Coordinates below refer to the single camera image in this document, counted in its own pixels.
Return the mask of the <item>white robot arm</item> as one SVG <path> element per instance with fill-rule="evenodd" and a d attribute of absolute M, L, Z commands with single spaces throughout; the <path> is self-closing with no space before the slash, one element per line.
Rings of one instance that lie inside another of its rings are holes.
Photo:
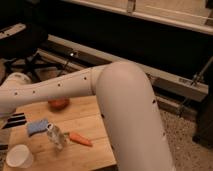
<path fill-rule="evenodd" d="M 32 83 L 13 73 L 0 85 L 0 118 L 23 105 L 94 95 L 119 171 L 176 171 L 158 103 L 146 73 L 117 61 Z"/>

